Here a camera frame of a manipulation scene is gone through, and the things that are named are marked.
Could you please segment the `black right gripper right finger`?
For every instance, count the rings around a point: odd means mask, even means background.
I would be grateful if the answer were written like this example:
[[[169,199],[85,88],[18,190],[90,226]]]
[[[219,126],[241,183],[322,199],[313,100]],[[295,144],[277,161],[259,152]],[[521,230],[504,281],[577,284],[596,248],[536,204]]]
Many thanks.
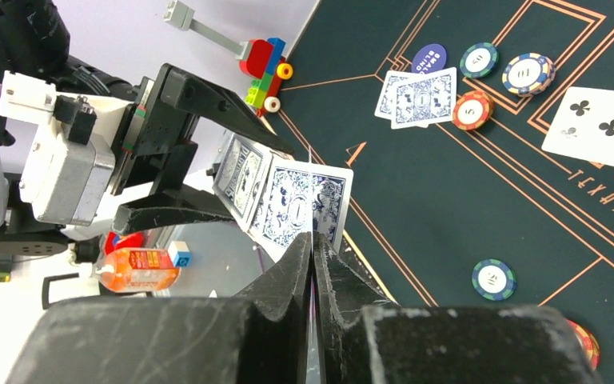
[[[313,238],[324,383],[599,383],[562,314],[548,307],[408,307]]]

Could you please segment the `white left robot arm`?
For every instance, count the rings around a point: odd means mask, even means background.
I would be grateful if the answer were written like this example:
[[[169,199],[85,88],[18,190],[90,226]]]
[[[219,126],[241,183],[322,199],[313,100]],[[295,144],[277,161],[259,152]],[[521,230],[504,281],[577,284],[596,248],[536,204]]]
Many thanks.
[[[6,56],[0,55],[0,62]],[[184,183],[197,145],[189,140],[206,118],[281,152],[271,134],[232,91],[165,64],[150,90],[133,100],[86,73],[57,91],[65,53],[43,68],[47,79],[0,73],[0,116],[38,124],[52,141],[47,157],[22,179],[21,199],[39,222],[87,225],[106,191],[151,182],[150,194],[121,204],[113,229],[132,234],[160,226],[224,221],[231,209]],[[9,383],[205,383],[234,381],[241,341],[256,315],[237,299],[215,304],[193,298],[75,298],[39,319],[8,376]]]

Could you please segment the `red yellow poker chip stack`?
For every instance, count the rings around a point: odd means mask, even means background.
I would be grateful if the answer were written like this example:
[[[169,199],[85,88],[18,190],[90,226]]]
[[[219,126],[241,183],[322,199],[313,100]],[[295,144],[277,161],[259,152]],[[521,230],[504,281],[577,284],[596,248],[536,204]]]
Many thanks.
[[[569,319],[567,322],[573,328],[578,342],[583,347],[587,359],[590,362],[591,368],[596,370],[600,361],[600,346],[598,341],[593,334],[586,330],[583,326]]]

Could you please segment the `green chips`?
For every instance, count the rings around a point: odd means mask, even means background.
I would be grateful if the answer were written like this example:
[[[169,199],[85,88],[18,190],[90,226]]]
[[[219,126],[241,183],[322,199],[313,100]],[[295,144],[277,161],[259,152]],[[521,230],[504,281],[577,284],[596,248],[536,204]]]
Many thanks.
[[[478,42],[470,46],[460,59],[460,71],[466,78],[483,78],[490,74],[499,61],[499,52],[491,42]]]

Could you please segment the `green poker chip stack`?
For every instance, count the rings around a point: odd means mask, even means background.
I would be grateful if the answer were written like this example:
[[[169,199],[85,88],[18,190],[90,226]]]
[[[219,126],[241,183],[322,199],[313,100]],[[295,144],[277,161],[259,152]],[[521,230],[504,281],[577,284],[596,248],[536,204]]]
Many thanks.
[[[514,270],[495,258],[479,261],[472,269],[472,286],[482,297],[498,302],[510,298],[516,289]]]

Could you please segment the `stack of playing cards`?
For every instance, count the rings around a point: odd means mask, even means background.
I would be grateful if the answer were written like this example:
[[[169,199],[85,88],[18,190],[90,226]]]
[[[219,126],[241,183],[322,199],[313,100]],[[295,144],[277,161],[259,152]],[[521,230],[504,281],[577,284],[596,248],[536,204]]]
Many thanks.
[[[249,234],[274,262],[302,232],[323,234],[339,250],[352,186],[349,168],[275,158]]]

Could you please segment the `red chips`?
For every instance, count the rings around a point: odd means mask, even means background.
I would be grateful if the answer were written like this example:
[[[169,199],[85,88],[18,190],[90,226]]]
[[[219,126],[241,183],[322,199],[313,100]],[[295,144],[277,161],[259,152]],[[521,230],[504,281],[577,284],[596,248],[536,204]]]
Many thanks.
[[[491,118],[494,110],[488,94],[480,90],[469,91],[458,98],[452,122],[460,130],[477,130]]]

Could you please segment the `blue playing card deck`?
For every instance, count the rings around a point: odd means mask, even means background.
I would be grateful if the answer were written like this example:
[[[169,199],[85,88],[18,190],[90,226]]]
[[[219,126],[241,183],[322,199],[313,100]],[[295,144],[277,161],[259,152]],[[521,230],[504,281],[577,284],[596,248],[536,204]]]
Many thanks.
[[[213,191],[242,230],[248,230],[273,160],[270,149],[233,134],[213,181]]]

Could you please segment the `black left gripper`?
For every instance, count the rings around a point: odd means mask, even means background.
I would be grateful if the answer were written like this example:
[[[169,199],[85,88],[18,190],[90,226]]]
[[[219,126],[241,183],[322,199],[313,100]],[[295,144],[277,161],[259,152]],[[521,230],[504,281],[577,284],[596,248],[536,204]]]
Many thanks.
[[[154,80],[144,77],[134,91],[134,103],[124,113],[112,144],[117,165],[108,192],[113,196],[148,183],[149,194],[179,195],[197,151],[190,137],[199,118],[270,149],[294,153],[294,148],[270,132],[235,92],[172,64],[163,64]],[[233,221],[221,204],[135,201],[118,207],[112,231],[125,235],[167,226]]]

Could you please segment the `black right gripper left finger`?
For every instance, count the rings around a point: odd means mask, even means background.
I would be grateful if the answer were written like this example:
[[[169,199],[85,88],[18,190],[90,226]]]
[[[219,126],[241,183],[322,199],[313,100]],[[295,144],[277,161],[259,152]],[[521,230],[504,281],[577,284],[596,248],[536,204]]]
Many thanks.
[[[313,237],[228,298],[74,298],[51,306],[9,383],[303,383]]]

